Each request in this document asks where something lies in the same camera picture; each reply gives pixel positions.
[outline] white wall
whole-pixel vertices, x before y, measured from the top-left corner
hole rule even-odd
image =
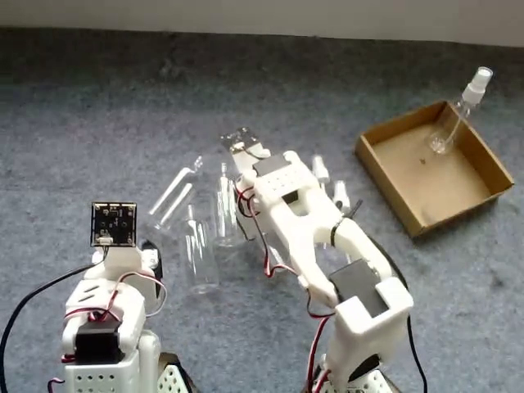
[[[524,0],[0,0],[0,25],[524,47]]]

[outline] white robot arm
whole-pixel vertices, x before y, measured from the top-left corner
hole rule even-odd
[[[322,367],[331,385],[346,391],[353,387],[348,381],[375,373],[405,337],[413,298],[393,277],[386,257],[342,215],[295,152],[271,156],[248,129],[223,141],[242,174],[237,190],[248,206],[239,202],[237,217],[246,237],[275,232],[289,250],[299,284],[312,300],[334,309],[335,334]],[[315,243],[331,244],[353,262],[326,277],[316,263]]]

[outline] wire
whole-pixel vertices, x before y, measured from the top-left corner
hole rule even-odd
[[[81,309],[73,309],[69,313],[67,313],[64,316],[64,319],[67,321],[69,318],[71,318],[73,315],[76,314],[82,314],[82,313],[93,313],[93,312],[100,312],[103,314],[109,314],[115,321],[120,322],[120,318],[113,312],[109,311],[107,308],[103,309],[102,307],[82,307]],[[94,317],[94,320],[98,321],[101,317]]]
[[[240,212],[241,215],[243,215],[244,217],[247,217],[248,219],[252,219],[253,218],[253,215],[249,214],[247,215],[246,214],[246,209],[244,208],[244,205],[242,204],[242,202],[248,202],[249,201],[249,198],[246,198],[244,196],[244,194],[248,191],[251,191],[254,187],[251,186],[251,187],[248,187],[246,188],[244,191],[240,191],[238,188],[237,188],[237,185],[235,184],[235,191],[237,192],[237,208],[238,208],[238,211]]]
[[[51,280],[50,282],[43,284],[41,287],[35,289],[31,293],[29,293],[24,299],[20,301],[20,303],[16,306],[15,310],[13,311],[13,314],[11,314],[11,317],[7,321],[6,329],[4,330],[2,334],[2,340],[0,341],[0,391],[2,393],[8,393],[7,391],[7,383],[6,383],[6,370],[4,367],[4,358],[6,354],[6,348],[7,348],[7,339],[9,338],[9,335],[11,334],[11,330],[13,329],[13,326],[15,324],[16,319],[18,318],[18,315],[20,315],[20,312],[22,309],[27,305],[27,303],[33,299],[36,295],[39,293],[45,291],[46,289],[52,287],[53,285],[58,284],[59,282],[62,282],[66,280],[67,278],[73,277],[77,274],[80,274],[82,272],[85,272],[86,270],[89,270],[93,266],[97,264],[101,264],[104,260],[106,260],[107,253],[109,252],[108,247],[103,248],[104,253],[103,257],[100,261],[98,261],[95,264],[86,264],[85,266],[82,266],[80,268],[74,269],[69,271],[68,273],[55,278]]]
[[[116,288],[118,287],[118,284],[121,282],[124,282],[126,278],[129,278],[131,276],[139,276],[141,278],[145,278],[146,280],[153,281],[154,283],[156,283],[157,285],[159,285],[162,288],[163,290],[162,292],[164,293],[164,295],[162,296],[162,301],[160,302],[160,305],[152,313],[146,314],[146,317],[148,318],[153,317],[157,315],[158,313],[160,313],[162,309],[164,308],[165,301],[167,299],[167,288],[165,287],[164,283],[161,280],[157,279],[155,276],[150,276],[149,274],[144,274],[144,273],[139,273],[139,272],[129,272],[126,274],[122,274],[120,278],[118,279],[118,282],[116,283],[115,293],[117,292]]]
[[[406,289],[409,290],[408,282],[406,281],[406,278],[404,277],[404,275],[400,271],[399,267],[397,266],[397,264],[395,263],[393,258],[391,258],[391,256],[386,252],[386,250],[384,250],[384,248],[380,244],[378,244],[378,242],[375,239],[373,239],[369,235],[368,235],[368,237],[371,240],[371,242],[375,245],[375,247],[386,257],[387,261],[389,262],[389,264],[391,265],[393,270],[395,270],[396,275],[399,277],[399,280],[404,284]],[[407,324],[408,324],[409,346],[411,347],[411,353],[413,354],[413,359],[415,360],[415,364],[417,365],[418,372],[420,373],[420,377],[422,379],[423,392],[427,393],[426,374],[424,373],[424,369],[422,368],[420,360],[418,359],[417,348],[415,346],[415,340],[413,338],[413,329],[411,327],[411,315],[408,316]]]
[[[257,156],[256,154],[253,154],[249,150],[247,150],[245,147],[242,149],[245,153],[247,153],[249,156],[256,158],[257,160],[263,160],[266,157]]]
[[[311,311],[311,309],[309,308],[310,305],[311,305],[311,293],[308,291],[308,304],[306,306],[306,309],[308,310],[308,314],[311,318],[321,319],[321,318],[326,318],[326,317],[332,317],[333,315],[335,315],[334,312],[330,314],[316,314]]]
[[[290,268],[289,266],[287,266],[286,264],[276,264],[272,268],[269,266],[269,246],[265,240],[264,233],[262,232],[262,229],[260,228],[259,220],[256,218],[256,214],[253,211],[252,202],[254,198],[255,198],[255,195],[252,195],[248,198],[247,207],[249,211],[251,212],[251,218],[255,222],[256,229],[259,232],[260,239],[262,240],[262,243],[264,245],[264,274],[266,275],[267,278],[271,278],[275,274],[275,271],[277,271],[277,269],[285,269],[297,276],[298,274],[296,274],[296,271],[293,268]]]
[[[64,381],[63,379],[59,379],[59,378],[53,378],[52,380],[50,380],[47,383],[47,393],[53,393],[53,389],[52,389],[53,383],[62,384],[62,383],[66,383],[66,381]]]
[[[320,393],[320,391],[322,391],[322,386],[328,380],[328,375],[330,372],[331,370],[325,370],[322,374],[320,374],[320,378],[317,382],[317,387],[314,388],[314,393]]]
[[[314,335],[313,342],[311,343],[311,348],[309,349],[308,370],[306,375],[308,392],[310,392],[313,389],[314,356],[317,352],[318,341],[320,340],[320,336],[322,336],[322,331],[324,330],[324,327],[326,326],[326,323],[328,322],[329,318],[330,317],[323,318],[318,324],[317,332]]]

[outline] circuit board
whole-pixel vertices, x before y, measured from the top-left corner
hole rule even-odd
[[[91,205],[91,246],[135,246],[137,204],[93,202]]]

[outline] open box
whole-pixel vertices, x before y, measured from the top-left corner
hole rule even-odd
[[[357,157],[411,237],[494,200],[514,184],[468,122],[460,124],[448,154],[428,146],[431,133],[450,131],[458,117],[448,102],[437,102],[375,125],[357,142]]]

